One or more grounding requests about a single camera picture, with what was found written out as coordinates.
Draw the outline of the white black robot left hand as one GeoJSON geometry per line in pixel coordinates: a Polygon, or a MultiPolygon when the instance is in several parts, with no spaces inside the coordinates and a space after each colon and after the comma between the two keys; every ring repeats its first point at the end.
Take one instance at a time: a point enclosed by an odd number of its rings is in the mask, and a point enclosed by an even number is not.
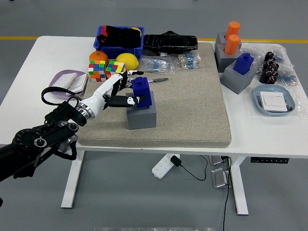
{"type": "Polygon", "coordinates": [[[129,87],[130,75],[142,75],[142,71],[129,70],[114,74],[101,84],[93,95],[78,103],[76,109],[86,119],[95,118],[100,111],[107,107],[132,107],[146,99],[145,96],[128,97],[117,95],[122,89],[129,87]]]}

